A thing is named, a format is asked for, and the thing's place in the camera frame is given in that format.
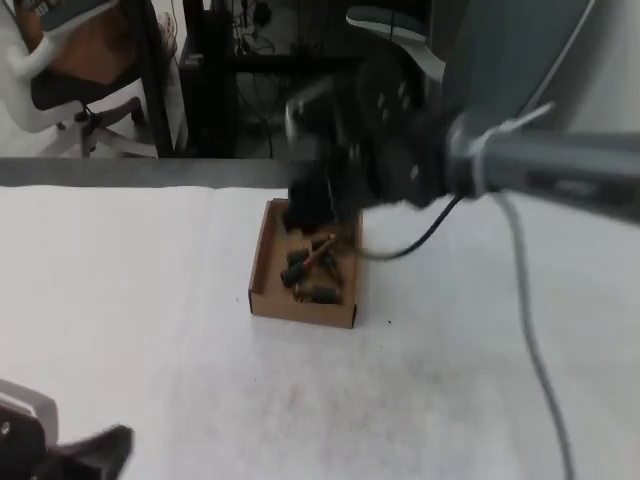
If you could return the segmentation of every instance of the chair wheel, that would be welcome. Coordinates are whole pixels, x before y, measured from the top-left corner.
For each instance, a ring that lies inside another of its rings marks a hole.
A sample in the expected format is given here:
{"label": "chair wheel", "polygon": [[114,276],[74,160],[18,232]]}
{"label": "chair wheel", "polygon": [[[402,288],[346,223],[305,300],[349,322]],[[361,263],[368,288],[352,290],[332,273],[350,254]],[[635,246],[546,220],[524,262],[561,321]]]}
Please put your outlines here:
{"label": "chair wheel", "polygon": [[133,121],[134,125],[144,124],[145,118],[144,118],[144,110],[142,110],[142,107],[137,108],[133,112],[131,112],[131,120]]}

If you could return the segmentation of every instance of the white table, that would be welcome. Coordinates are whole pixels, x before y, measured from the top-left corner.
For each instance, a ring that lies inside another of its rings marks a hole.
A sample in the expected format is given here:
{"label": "white table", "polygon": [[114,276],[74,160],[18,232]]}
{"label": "white table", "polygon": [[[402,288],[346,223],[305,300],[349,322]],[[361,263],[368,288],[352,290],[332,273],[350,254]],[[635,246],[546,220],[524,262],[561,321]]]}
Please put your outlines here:
{"label": "white table", "polygon": [[[518,326],[510,237],[463,205],[363,272],[357,328],[252,318],[260,190],[0,190],[0,377],[63,441],[132,426],[125,479],[559,478]],[[640,229],[519,201],[535,321],[582,479],[637,479]],[[369,214],[370,246],[423,213]]]}

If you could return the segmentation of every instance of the white office chair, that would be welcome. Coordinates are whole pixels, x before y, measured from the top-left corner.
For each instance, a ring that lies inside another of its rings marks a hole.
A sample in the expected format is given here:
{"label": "white office chair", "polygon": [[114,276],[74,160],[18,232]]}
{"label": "white office chair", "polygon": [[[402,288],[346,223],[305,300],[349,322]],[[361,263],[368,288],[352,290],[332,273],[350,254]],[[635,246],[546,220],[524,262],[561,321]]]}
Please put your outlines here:
{"label": "white office chair", "polygon": [[445,108],[513,118],[536,105],[595,1],[471,0],[447,63],[427,46],[427,25],[401,12],[351,7],[347,22],[402,47],[442,85]]}
{"label": "white office chair", "polygon": [[130,140],[107,127],[131,115],[144,121],[139,98],[129,99],[117,108],[88,113],[86,106],[101,100],[139,78],[134,65],[109,85],[87,82],[47,70],[69,35],[96,15],[116,6],[119,0],[68,2],[41,17],[44,38],[29,52],[15,20],[13,8],[0,5],[0,98],[11,119],[23,130],[41,132],[54,126],[58,135],[41,156],[55,157],[79,145],[88,157],[100,142],[123,153],[156,157],[154,145]]}

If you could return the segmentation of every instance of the cardboard box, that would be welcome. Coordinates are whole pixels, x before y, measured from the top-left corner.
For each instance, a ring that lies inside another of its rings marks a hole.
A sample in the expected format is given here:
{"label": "cardboard box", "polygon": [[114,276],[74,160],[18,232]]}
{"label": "cardboard box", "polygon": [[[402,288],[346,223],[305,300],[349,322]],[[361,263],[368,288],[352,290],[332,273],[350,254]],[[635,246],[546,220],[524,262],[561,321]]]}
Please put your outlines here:
{"label": "cardboard box", "polygon": [[[300,248],[310,249],[312,239],[326,238],[329,232],[335,231],[327,228],[312,236],[303,236],[299,231],[287,234],[279,221],[286,208],[286,200],[275,199],[267,203],[249,285],[251,313],[261,317],[353,328],[358,310],[359,286],[359,258],[353,251],[336,254],[344,279],[341,305],[297,302],[291,290],[282,285],[280,272],[287,267],[287,254]],[[358,219],[354,231],[356,245],[360,246],[362,219]],[[305,285],[335,286],[329,275],[318,266],[309,274]]]}

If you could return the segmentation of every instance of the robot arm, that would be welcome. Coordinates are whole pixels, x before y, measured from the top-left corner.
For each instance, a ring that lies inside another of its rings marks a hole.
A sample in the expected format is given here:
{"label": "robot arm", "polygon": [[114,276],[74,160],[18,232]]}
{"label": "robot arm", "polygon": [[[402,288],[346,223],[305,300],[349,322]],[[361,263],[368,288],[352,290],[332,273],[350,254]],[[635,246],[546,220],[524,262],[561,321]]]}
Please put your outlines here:
{"label": "robot arm", "polygon": [[58,409],[46,395],[0,380],[0,478],[116,480],[131,453],[133,431],[116,426],[59,446]]}
{"label": "robot arm", "polygon": [[[334,213],[344,218],[385,203],[426,208],[446,194],[473,199],[498,190],[640,223],[640,135],[487,135],[504,119],[414,108],[401,94],[400,67],[388,57],[371,63],[349,82],[324,80],[287,106],[290,138],[306,131],[332,145],[290,188],[292,227],[321,225]],[[344,118],[363,127],[345,130]]]}

